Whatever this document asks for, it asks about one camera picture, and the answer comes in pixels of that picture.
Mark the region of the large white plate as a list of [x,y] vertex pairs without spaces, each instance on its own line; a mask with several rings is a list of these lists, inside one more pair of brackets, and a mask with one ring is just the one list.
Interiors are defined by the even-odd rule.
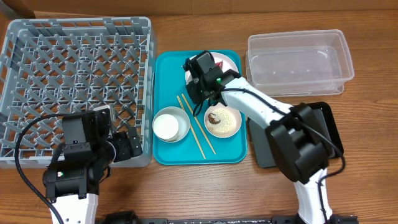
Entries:
[[[237,65],[233,62],[233,60],[231,58],[229,58],[225,54],[221,54],[218,52],[210,52],[210,53],[213,56],[215,63],[223,61],[223,68],[222,68],[223,72],[226,72],[227,70],[232,69],[235,72],[239,73],[239,69],[238,69]],[[188,84],[190,81],[192,81],[192,76],[189,71],[185,72],[185,81],[186,81],[186,84]]]

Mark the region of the brown food scrap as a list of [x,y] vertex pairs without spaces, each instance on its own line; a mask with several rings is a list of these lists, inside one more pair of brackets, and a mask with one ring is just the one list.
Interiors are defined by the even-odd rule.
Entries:
[[218,124],[218,123],[221,122],[221,120],[220,120],[220,119],[217,117],[217,115],[214,114],[214,113],[209,113],[209,114],[208,114],[208,121],[209,121],[209,123],[211,123],[211,124]]

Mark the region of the small white dish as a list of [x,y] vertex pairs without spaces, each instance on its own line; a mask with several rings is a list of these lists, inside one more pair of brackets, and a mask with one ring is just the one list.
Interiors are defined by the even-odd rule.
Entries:
[[[216,114],[221,122],[218,124],[209,123],[209,113]],[[229,138],[235,135],[241,127],[242,120],[241,113],[238,110],[224,106],[221,103],[209,107],[204,115],[206,129],[218,138]]]

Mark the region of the grey bowl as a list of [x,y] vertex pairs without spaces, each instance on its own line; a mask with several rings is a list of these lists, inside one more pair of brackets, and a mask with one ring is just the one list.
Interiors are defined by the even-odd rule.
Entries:
[[155,119],[158,116],[162,115],[162,114],[171,114],[174,117],[176,117],[176,119],[178,120],[178,123],[179,123],[179,132],[178,132],[177,139],[174,140],[174,141],[164,141],[164,140],[162,140],[160,138],[159,139],[164,141],[164,142],[178,142],[178,141],[182,140],[187,135],[187,133],[190,130],[190,127],[189,127],[189,124],[188,124],[188,115],[186,114],[186,112],[184,112],[184,110],[181,109],[181,108],[178,108],[178,107],[175,107],[175,106],[169,106],[169,107],[161,109],[155,115],[153,123],[154,123]]

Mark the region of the red snack wrapper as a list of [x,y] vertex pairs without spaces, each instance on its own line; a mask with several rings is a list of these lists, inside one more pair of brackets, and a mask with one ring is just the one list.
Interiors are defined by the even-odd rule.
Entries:
[[216,65],[219,66],[220,68],[223,68],[223,61],[216,62]]

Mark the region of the white paper cup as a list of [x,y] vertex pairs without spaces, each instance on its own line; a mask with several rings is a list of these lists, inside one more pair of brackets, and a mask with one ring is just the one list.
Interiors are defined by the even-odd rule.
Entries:
[[155,135],[164,141],[174,141],[178,137],[179,123],[171,114],[158,116],[153,123],[153,128]]

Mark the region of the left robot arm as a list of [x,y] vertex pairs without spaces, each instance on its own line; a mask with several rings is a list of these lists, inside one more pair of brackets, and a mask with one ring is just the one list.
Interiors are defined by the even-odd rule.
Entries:
[[109,108],[62,118],[64,142],[43,174],[53,223],[94,223],[100,183],[111,164],[142,155],[135,128],[117,132]]

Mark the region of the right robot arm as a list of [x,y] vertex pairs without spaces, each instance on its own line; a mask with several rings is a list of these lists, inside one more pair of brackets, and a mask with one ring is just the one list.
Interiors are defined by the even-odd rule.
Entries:
[[191,77],[186,89],[195,104],[192,114],[197,116],[204,102],[217,102],[256,122],[264,130],[276,166],[294,183],[300,222],[335,222],[326,179],[344,169],[329,173],[327,167],[332,157],[339,157],[343,165],[346,161],[330,106],[277,101],[255,89],[239,72],[222,71],[207,50],[187,58],[182,67]]

